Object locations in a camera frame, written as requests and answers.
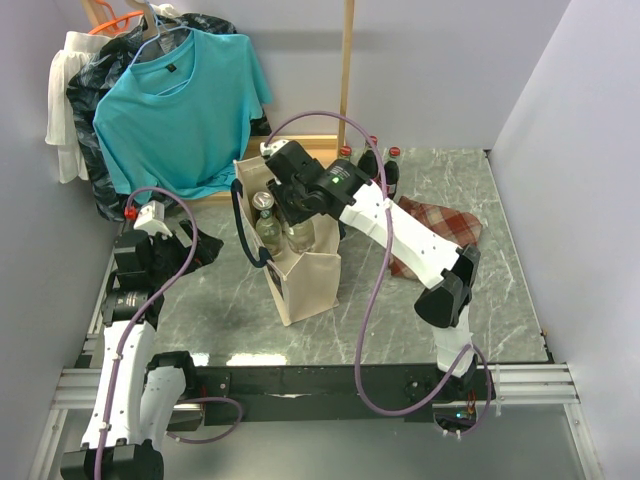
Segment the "Coca-Cola glass bottle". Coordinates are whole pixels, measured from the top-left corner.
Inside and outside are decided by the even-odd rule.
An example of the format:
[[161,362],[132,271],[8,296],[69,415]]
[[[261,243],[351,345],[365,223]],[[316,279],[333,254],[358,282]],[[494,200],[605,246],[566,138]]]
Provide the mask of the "Coca-Cola glass bottle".
[[350,161],[352,157],[352,149],[350,146],[344,145],[339,148],[339,159]]
[[401,149],[397,146],[392,146],[388,149],[385,157],[384,173],[386,178],[386,195],[391,200],[393,200],[396,195],[400,179],[400,170],[398,165],[400,155]]
[[364,150],[357,162],[357,167],[366,173],[374,182],[379,182],[378,163],[373,148],[369,143],[364,144]]

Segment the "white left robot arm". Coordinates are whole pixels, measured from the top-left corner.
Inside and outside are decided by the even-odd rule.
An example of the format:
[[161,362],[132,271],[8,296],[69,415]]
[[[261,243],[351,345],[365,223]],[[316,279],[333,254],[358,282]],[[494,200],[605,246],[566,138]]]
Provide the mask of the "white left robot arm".
[[164,303],[163,285],[217,258],[223,243],[189,219],[176,233],[129,229],[116,238],[115,268],[101,305],[103,363],[81,447],[62,457],[65,479],[161,479],[161,444],[176,403],[193,399],[200,378],[187,351],[150,352]]

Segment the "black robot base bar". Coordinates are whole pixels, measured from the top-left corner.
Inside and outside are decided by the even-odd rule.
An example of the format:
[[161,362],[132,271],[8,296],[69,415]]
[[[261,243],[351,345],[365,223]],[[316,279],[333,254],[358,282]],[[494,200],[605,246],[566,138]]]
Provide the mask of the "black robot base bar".
[[[383,409],[401,410],[426,397],[444,374],[434,364],[361,367],[367,396]],[[181,403],[205,397],[238,402],[246,422],[368,420],[379,415],[356,389],[354,368],[334,366],[196,367]]]

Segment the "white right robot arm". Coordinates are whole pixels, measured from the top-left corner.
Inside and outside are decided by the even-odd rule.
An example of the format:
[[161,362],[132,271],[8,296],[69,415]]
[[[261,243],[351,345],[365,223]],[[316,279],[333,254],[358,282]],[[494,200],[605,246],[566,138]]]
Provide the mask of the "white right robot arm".
[[472,296],[480,252],[469,244],[460,247],[434,233],[383,197],[371,178],[347,160],[325,168],[296,141],[263,143],[260,153],[274,178],[267,182],[286,221],[302,223],[315,215],[328,215],[364,233],[417,276],[424,286],[414,304],[417,315],[433,329],[438,385],[450,398],[460,398],[473,386],[469,370],[473,354],[459,352],[472,343],[468,305]]

